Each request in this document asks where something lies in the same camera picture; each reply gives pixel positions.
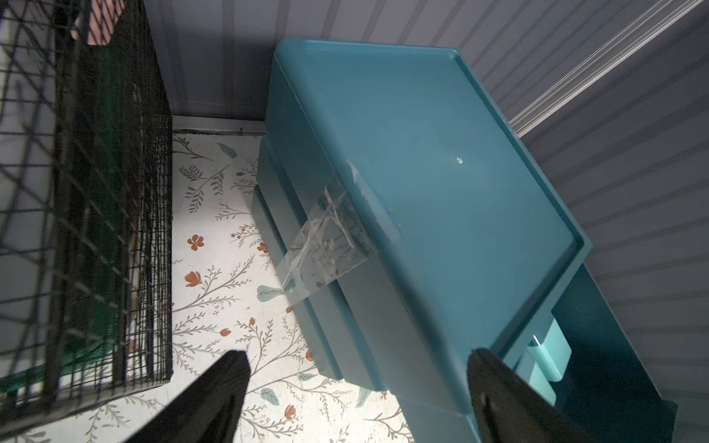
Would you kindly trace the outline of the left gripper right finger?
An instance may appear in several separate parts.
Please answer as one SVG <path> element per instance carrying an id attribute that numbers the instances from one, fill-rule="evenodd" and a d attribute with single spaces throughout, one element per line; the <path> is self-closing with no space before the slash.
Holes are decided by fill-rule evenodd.
<path id="1" fill-rule="evenodd" d="M 480 439 L 484 442 L 594 440 L 485 348 L 470 355 L 467 379 Z"/>

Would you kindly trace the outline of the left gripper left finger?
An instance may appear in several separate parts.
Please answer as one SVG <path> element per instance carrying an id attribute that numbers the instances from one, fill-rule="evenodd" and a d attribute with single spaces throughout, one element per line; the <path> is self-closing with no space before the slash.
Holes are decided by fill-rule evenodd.
<path id="1" fill-rule="evenodd" d="M 246 352 L 225 353 L 128 441 L 232 442 L 250 375 Z"/>

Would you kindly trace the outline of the teal drawer cabinet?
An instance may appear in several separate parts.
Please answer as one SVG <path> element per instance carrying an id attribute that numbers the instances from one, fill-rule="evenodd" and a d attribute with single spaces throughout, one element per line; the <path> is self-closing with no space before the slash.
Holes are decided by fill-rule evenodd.
<path id="1" fill-rule="evenodd" d="M 319 372 L 389 391 L 417 442 L 482 442 L 495 354 L 592 442 L 670 442 L 591 243 L 454 49 L 275 49 L 253 216 Z"/>

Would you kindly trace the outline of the floral table mat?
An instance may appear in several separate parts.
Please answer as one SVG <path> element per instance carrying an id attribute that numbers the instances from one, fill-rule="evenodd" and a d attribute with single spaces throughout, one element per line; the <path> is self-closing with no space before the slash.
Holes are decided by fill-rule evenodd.
<path id="1" fill-rule="evenodd" d="M 238 442 L 412 440 L 391 394 L 317 371 L 250 212 L 259 147 L 252 135 L 173 136 L 171 381 L 19 441 L 121 442 L 230 350 L 253 371 Z"/>

